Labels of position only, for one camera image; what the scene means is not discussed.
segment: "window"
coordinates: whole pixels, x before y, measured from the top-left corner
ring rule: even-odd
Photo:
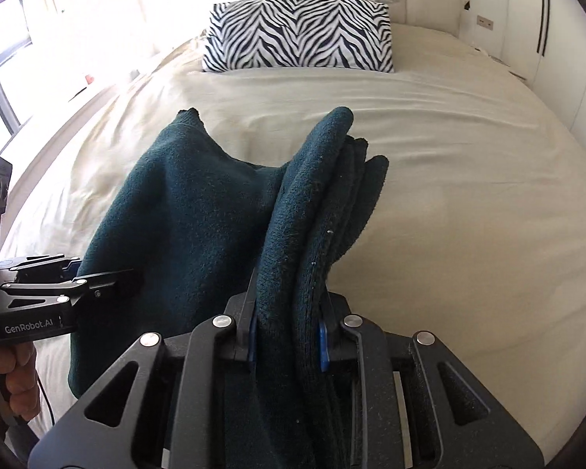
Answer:
[[[35,49],[22,0],[0,0],[0,117],[15,134],[32,116],[35,93]],[[0,128],[0,140],[4,128]]]

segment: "bed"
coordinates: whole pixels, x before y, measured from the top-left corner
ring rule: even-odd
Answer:
[[[230,155],[279,165],[336,106],[389,158],[379,204],[329,277],[386,331],[437,334],[550,460],[586,414],[586,155],[503,65],[451,34],[395,23],[395,73],[341,68],[201,71],[175,49],[64,148],[0,255],[82,255],[140,155],[195,107]],[[69,337],[38,343],[60,416]],[[47,406],[33,421],[50,428]]]

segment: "zebra print pillow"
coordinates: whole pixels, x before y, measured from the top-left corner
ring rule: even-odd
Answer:
[[[241,0],[215,4],[206,72],[344,67],[393,72],[388,6],[367,0]]]

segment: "metal rivet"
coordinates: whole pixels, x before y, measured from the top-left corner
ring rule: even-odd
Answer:
[[[348,316],[345,316],[343,322],[346,326],[349,326],[350,328],[359,328],[363,325],[363,318],[355,314],[350,314]]]
[[[157,333],[144,333],[141,335],[139,342],[141,342],[142,346],[145,347],[152,347],[159,343],[161,337]]]
[[[213,326],[217,328],[225,328],[232,324],[232,318],[230,316],[217,316],[213,319]]]
[[[417,342],[422,346],[431,346],[436,342],[436,337],[429,331],[419,331],[417,333]]]

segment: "folded sweater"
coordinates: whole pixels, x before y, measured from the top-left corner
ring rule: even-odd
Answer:
[[[76,396],[146,331],[172,337],[220,314],[257,266],[257,361],[226,382],[230,467],[341,468],[347,392],[321,374],[319,300],[331,265],[357,239],[388,161],[365,162],[336,108],[291,162],[227,155],[197,111],[180,111],[139,159],[100,224],[80,274],[134,268],[140,292],[76,304],[69,384]]]

